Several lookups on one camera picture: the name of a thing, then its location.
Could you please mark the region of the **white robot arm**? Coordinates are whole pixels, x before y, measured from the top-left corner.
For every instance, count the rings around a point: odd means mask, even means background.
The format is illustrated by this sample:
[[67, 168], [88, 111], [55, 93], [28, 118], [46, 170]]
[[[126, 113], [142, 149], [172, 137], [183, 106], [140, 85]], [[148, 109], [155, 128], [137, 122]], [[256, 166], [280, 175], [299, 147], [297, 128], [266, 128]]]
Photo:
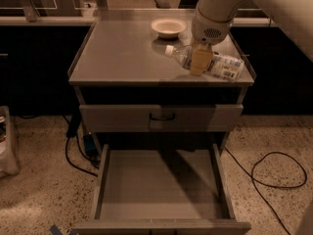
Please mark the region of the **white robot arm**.
[[[199, 0], [192, 34], [202, 44], [216, 45], [228, 34], [245, 0]], [[313, 59], [313, 0], [251, 0], [310, 60]]]

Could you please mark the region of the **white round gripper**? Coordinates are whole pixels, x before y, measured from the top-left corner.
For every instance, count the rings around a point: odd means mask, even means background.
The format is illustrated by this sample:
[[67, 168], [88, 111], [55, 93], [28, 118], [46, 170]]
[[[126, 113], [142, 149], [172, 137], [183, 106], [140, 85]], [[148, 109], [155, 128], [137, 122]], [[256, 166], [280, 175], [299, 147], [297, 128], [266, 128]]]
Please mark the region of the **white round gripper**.
[[221, 43], [229, 33], [233, 21], [215, 22], [195, 10], [192, 19], [193, 46], [190, 74], [200, 76], [210, 64], [213, 52], [211, 45]]

